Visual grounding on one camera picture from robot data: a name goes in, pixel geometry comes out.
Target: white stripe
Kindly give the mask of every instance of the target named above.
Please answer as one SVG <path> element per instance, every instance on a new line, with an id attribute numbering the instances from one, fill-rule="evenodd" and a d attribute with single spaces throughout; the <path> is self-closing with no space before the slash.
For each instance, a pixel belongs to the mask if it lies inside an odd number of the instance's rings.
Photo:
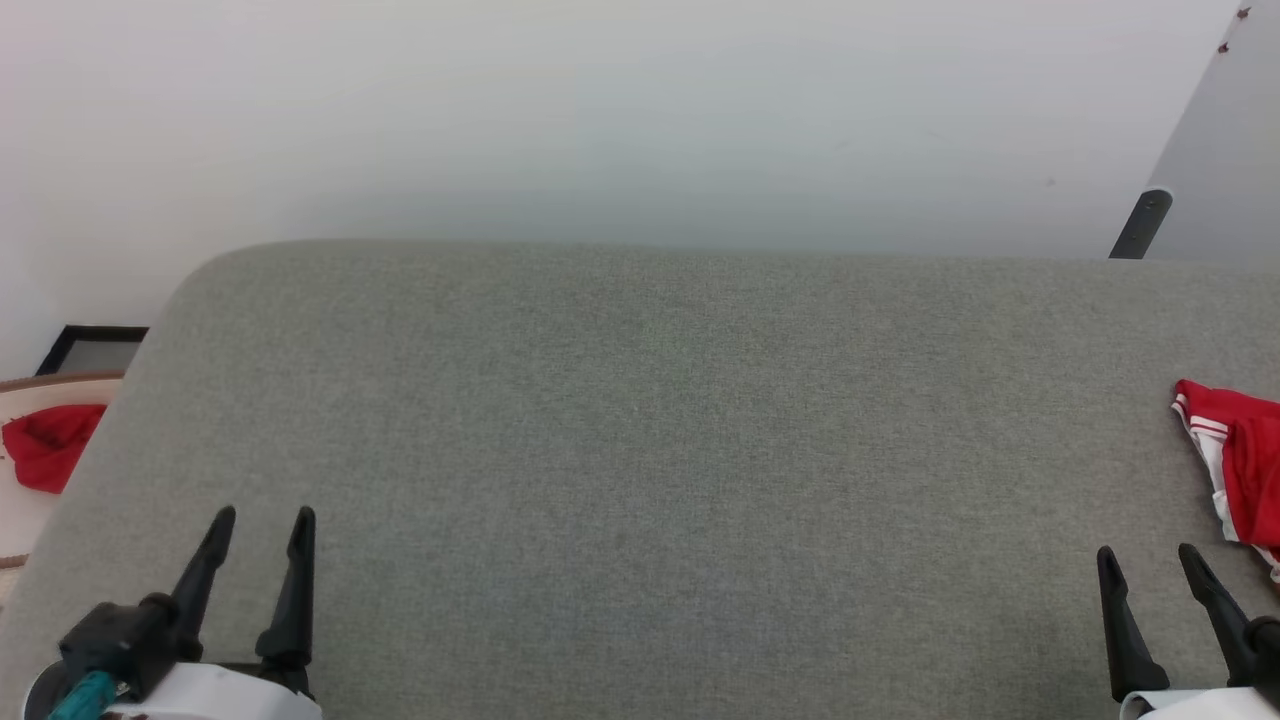
<path id="1" fill-rule="evenodd" d="M 1199 428 L 1199 427 L 1187 428 L 1187 432 L 1190 433 L 1190 434 L 1193 434 L 1193 436 L 1211 437 L 1211 438 L 1213 438 L 1216 441 L 1225 441 L 1226 439 L 1226 433 L 1220 433 L 1217 430 L 1211 430 L 1208 428 Z"/>
<path id="2" fill-rule="evenodd" d="M 1174 409 L 1175 413 L 1178 413 L 1178 416 L 1183 419 L 1183 429 L 1185 429 L 1187 432 L 1192 432 L 1192 427 L 1187 424 L 1187 411 L 1183 409 L 1183 406 L 1174 402 L 1171 407 Z"/>
<path id="3" fill-rule="evenodd" d="M 1188 424 L 1204 425 L 1208 428 L 1213 428 L 1215 430 L 1222 430 L 1224 433 L 1228 430 L 1226 424 L 1219 423 L 1217 420 L 1210 420 L 1208 418 L 1202 418 L 1199 415 L 1192 415 L 1190 420 L 1188 420 Z"/>

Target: red cloth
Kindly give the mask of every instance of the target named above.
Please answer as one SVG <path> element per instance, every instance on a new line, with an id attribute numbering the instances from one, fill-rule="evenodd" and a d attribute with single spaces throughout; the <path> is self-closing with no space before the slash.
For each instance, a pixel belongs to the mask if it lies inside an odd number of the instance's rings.
<path id="1" fill-rule="evenodd" d="M 1180 380 L 1190 429 L 1222 438 L 1222 479 L 1240 542 L 1280 546 L 1280 402 Z"/>
<path id="2" fill-rule="evenodd" d="M 18 482 L 58 495 L 79 461 L 106 405 L 63 405 L 0 425 Z"/>

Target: white wall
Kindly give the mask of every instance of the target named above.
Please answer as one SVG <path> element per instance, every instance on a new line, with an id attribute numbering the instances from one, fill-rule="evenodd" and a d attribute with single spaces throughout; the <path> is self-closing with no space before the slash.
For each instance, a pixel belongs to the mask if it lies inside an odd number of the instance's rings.
<path id="1" fill-rule="evenodd" d="M 1152 176 L 1174 204 L 1147 258 L 1280 266 L 1280 1 L 1252 5 Z"/>
<path id="2" fill-rule="evenodd" d="M 52 300 L 32 278 L 20 250 L 0 238 L 0 380 L 36 374 L 61 329 Z"/>
<path id="3" fill-rule="evenodd" d="M 1234 0 L 41 0 L 0 174 L 68 322 L 300 237 L 1105 256 Z"/>

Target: gray felt surface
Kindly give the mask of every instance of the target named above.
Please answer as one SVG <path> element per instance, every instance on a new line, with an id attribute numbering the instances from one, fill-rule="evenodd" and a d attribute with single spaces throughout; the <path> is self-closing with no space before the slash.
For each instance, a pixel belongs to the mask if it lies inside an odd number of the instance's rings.
<path id="1" fill-rule="evenodd" d="M 302 503 L 334 720 L 1110 717 L 1111 543 L 1179 685 L 1247 612 L 1172 383 L 1280 397 L 1280 282 L 1185 265 L 297 243 L 197 272 L 12 606 L 0 717 L 239 507 L 250 660 Z"/>

